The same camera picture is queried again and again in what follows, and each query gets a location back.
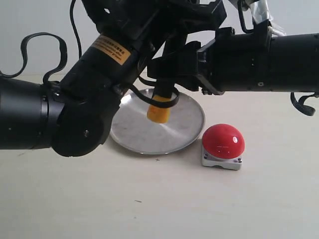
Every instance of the red dome button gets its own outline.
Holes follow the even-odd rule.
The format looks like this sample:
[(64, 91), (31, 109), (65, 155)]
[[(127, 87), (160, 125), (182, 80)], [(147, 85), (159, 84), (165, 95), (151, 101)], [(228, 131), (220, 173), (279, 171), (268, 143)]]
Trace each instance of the red dome button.
[(217, 124), (210, 127), (203, 135), (203, 147), (212, 156), (221, 159), (239, 157), (245, 150), (243, 135), (228, 124)]

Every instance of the yellow warning label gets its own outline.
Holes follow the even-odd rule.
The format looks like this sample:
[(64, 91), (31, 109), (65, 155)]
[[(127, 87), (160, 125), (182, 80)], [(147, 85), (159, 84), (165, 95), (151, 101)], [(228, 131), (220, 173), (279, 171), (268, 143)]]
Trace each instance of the yellow warning label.
[(92, 47), (103, 51), (120, 65), (123, 65), (131, 55), (131, 53), (124, 46), (103, 35), (100, 35), (95, 40), (95, 42), (92, 44)]

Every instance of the white table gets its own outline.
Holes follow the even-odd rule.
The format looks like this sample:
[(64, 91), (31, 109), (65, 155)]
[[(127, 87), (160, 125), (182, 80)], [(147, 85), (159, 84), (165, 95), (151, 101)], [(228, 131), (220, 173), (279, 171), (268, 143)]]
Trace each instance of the white table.
[(240, 171), (202, 167), (200, 139), (161, 157), (111, 139), (81, 158), (0, 151), (0, 238), (317, 239), (319, 113), (303, 116), (289, 94), (189, 94), (205, 129), (242, 131)]

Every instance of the metal plate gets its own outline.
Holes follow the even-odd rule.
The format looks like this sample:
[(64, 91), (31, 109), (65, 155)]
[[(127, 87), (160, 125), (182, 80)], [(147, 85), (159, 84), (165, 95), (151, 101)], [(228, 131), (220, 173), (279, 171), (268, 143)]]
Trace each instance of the metal plate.
[[(151, 98), (153, 89), (141, 93)], [(183, 93), (180, 93), (177, 105), (171, 108), (170, 119), (165, 124), (150, 121), (146, 116), (148, 108), (149, 104), (134, 93), (124, 96), (112, 122), (110, 135), (113, 140), (137, 153), (169, 154), (192, 144), (205, 125), (201, 106)]]

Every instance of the white button base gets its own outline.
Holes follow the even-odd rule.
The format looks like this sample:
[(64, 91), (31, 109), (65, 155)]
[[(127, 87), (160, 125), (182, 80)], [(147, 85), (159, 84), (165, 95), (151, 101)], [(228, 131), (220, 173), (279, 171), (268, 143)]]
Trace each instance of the white button base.
[(233, 159), (221, 159), (216, 158), (209, 154), (203, 147), (202, 151), (202, 165), (205, 167), (222, 167), (225, 169), (231, 169), (231, 170), (239, 170), (242, 165), (242, 157), (239, 156), (237, 158)]

